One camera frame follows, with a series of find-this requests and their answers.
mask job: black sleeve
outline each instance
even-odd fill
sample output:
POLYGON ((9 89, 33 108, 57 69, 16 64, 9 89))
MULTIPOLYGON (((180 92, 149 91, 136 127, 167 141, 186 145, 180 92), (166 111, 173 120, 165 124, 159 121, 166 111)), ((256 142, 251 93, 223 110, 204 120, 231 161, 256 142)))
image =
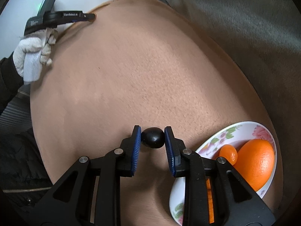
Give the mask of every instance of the black sleeve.
POLYGON ((16 70, 13 54, 9 58, 3 58, 0 61, 0 115, 22 85, 23 78, 16 70))

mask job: pink flower pattern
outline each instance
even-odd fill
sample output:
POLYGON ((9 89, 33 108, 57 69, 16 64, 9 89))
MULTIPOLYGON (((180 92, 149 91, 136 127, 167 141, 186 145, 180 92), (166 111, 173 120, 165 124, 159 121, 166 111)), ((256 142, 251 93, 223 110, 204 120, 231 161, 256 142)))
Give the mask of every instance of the pink flower pattern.
POLYGON ((181 217, 179 217, 178 222, 179 222, 180 225, 183 224, 183 215, 181 217))
POLYGON ((275 144, 273 141, 273 137, 269 134, 269 132, 263 128, 262 126, 257 125, 254 129, 254 132, 252 133, 252 135, 257 138, 257 139, 263 139, 263 140, 267 140, 273 147, 274 151, 275 151, 275 144))

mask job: tan cushion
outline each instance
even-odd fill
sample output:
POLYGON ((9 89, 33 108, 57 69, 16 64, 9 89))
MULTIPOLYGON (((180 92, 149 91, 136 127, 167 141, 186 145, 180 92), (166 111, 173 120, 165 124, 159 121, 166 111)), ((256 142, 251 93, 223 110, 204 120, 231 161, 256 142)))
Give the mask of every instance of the tan cushion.
MULTIPOLYGON (((230 57, 158 0, 115 0, 96 13, 93 24, 75 25, 59 40, 53 68, 31 88, 34 134, 52 182, 80 156, 97 158, 118 147, 134 125, 170 125, 196 149, 227 125, 257 121, 277 142, 275 179, 264 198, 277 207, 277 137, 230 57)), ((173 181, 165 148, 142 147, 135 176, 121 179, 124 225, 176 225, 168 208, 173 181)))

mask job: green light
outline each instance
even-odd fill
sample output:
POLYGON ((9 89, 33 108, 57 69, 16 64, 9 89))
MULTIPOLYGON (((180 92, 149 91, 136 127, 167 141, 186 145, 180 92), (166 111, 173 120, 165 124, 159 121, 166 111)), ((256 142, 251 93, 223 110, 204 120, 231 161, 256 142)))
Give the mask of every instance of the green light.
POLYGON ((41 8, 41 6, 42 6, 42 3, 39 3, 38 5, 37 5, 37 12, 40 10, 40 8, 41 8))

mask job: white plate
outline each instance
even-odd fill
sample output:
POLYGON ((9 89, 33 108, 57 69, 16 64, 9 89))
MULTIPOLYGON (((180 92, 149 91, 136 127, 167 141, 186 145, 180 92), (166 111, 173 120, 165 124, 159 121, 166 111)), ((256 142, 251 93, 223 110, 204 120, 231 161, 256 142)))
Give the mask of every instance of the white plate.
MULTIPOLYGON (((235 123, 213 135, 205 143, 203 143, 196 150, 196 152, 202 157, 216 159, 219 154, 219 149, 222 146, 231 144, 238 151, 246 142, 251 139, 268 140, 274 149, 275 158, 272 174, 266 184, 257 191, 257 194, 260 196, 260 198, 263 198, 273 180, 277 162, 275 140, 265 126, 253 121, 235 123)), ((170 213, 173 216, 173 219, 179 225, 182 225, 183 222, 184 196, 185 178, 180 177, 175 180, 170 193, 170 213)))

